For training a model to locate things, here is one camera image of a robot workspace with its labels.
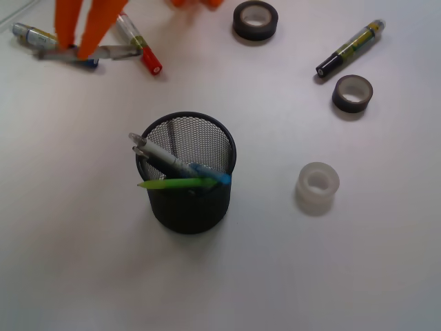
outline green highlighter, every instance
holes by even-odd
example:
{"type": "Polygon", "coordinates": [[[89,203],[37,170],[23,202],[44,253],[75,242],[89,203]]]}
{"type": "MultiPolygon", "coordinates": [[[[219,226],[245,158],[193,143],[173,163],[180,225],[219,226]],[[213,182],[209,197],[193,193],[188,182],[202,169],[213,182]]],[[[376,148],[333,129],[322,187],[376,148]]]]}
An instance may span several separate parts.
{"type": "Polygon", "coordinates": [[[162,190],[165,188],[208,188],[215,184],[217,184],[217,181],[211,178],[179,178],[145,181],[138,184],[138,186],[148,190],[162,190]]]}

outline blue pen cap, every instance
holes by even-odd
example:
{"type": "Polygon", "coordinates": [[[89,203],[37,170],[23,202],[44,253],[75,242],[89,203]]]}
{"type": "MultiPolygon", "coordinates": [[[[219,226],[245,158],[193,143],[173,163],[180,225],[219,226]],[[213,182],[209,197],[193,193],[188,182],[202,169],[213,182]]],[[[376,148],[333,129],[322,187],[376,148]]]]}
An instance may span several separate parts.
{"type": "MultiPolygon", "coordinates": [[[[71,45],[69,48],[78,48],[76,45],[71,45]]],[[[79,64],[80,66],[85,66],[91,69],[95,69],[98,66],[98,59],[96,60],[78,60],[74,62],[75,64],[79,64]]]]}

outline pen holder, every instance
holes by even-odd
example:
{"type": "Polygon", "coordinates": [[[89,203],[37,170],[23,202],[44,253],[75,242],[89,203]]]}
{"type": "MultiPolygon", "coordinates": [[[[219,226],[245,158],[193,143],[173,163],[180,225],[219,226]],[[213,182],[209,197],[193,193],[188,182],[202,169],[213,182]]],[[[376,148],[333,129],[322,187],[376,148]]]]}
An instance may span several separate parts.
{"type": "MultiPolygon", "coordinates": [[[[236,145],[228,130],[217,120],[197,112],[176,112],[155,121],[143,137],[178,157],[232,175],[236,145]]],[[[165,175],[136,156],[136,166],[144,181],[165,175]]],[[[148,190],[154,216],[178,233],[196,234],[213,228],[226,214],[231,184],[205,189],[148,190]]]]}

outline red cap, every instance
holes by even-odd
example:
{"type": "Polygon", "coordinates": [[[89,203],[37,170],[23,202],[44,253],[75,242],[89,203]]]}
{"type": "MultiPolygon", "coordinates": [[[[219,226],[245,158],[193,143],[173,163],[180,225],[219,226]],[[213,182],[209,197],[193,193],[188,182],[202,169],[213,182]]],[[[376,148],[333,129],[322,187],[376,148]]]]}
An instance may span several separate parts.
{"type": "Polygon", "coordinates": [[[158,61],[158,59],[154,56],[152,50],[150,47],[144,47],[143,48],[143,58],[142,61],[144,65],[148,68],[150,73],[154,76],[156,76],[158,73],[161,72],[163,69],[163,65],[161,62],[158,61]]]}

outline black marker cap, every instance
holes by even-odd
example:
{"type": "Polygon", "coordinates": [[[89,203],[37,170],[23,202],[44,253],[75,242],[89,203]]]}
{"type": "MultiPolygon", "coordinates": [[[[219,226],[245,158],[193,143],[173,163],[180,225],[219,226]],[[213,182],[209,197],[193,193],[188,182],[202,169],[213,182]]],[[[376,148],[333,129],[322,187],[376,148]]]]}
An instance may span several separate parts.
{"type": "Polygon", "coordinates": [[[330,57],[323,61],[317,68],[317,75],[320,78],[326,77],[332,70],[343,64],[343,58],[337,52],[332,53],[330,57]]]}

